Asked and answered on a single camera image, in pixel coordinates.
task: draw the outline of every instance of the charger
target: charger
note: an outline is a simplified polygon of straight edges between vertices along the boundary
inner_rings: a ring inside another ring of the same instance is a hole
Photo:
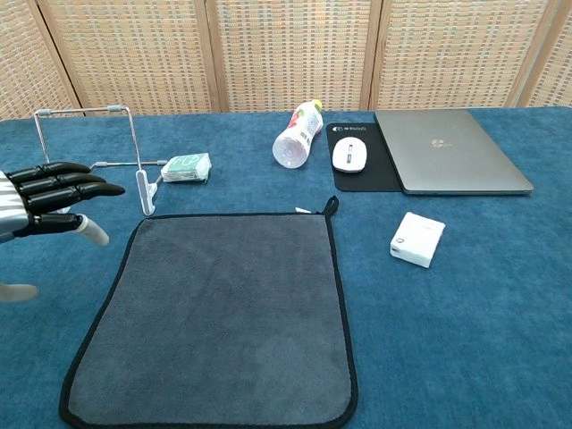
[[[390,244],[390,254],[429,268],[445,224],[407,212]]]

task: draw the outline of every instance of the laptop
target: laptop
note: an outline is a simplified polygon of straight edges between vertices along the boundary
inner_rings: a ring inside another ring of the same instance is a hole
[[[529,194],[534,187],[470,112],[375,113],[408,194]]]

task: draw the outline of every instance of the robot finger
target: robot finger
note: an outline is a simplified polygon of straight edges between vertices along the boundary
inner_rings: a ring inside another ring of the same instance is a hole
[[[27,237],[39,234],[57,234],[74,231],[81,225],[82,218],[77,214],[29,214],[26,228],[13,233],[14,237]]]
[[[13,236],[21,238],[67,231],[79,232],[100,246],[109,243],[107,233],[84,214],[29,214],[29,225],[14,232]]]
[[[71,172],[69,174],[60,174],[58,176],[50,176],[37,181],[25,181],[17,185],[20,195],[29,197],[34,194],[48,192],[49,190],[66,188],[69,186],[80,185],[81,183],[105,183],[101,177],[93,174],[85,174],[84,172]]]
[[[75,163],[49,163],[36,165],[35,167],[9,172],[6,177],[15,185],[19,185],[25,181],[36,181],[45,179],[46,177],[56,176],[59,174],[69,174],[71,172],[90,172],[89,167]]]
[[[69,188],[49,190],[24,198],[24,205],[33,214],[53,212],[79,203],[84,199],[100,196],[115,197],[125,192],[121,186],[111,183],[82,183]]]

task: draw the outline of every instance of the blue tablecloth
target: blue tablecloth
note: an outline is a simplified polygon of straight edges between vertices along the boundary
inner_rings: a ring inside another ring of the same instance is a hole
[[[333,227],[359,384],[350,428],[572,427],[572,109],[472,112],[535,185],[532,196],[340,192],[324,132],[302,168],[273,160],[290,113],[136,117],[144,158],[207,151],[213,162],[207,185],[162,184],[157,215],[315,211],[338,196]],[[324,121],[374,114],[325,112]],[[54,160],[134,159],[124,117],[43,123]],[[0,123],[0,155],[4,171],[43,162],[32,121]],[[37,299],[0,305],[0,427],[64,427],[63,377],[143,218],[135,169],[97,172],[126,194],[75,211],[107,230],[109,246],[68,233],[0,247],[0,281],[40,288]],[[447,224],[428,270],[389,254],[407,211]]]

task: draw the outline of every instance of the woven partition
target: woven partition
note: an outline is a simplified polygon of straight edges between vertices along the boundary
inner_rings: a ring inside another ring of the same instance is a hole
[[[572,7],[543,64],[528,105],[572,106]]]
[[[0,2],[0,120],[74,105],[32,12],[23,0]]]
[[[209,81],[214,72],[202,2],[39,4],[84,107],[121,103],[135,114],[218,110],[214,77]]]
[[[505,105],[547,4],[384,0],[370,106]]]
[[[371,83],[374,40],[370,70],[366,45],[378,26],[370,9],[379,17],[381,2],[373,8],[360,0],[206,4],[221,99],[231,111],[288,111],[314,97],[330,110],[366,107],[362,85]]]

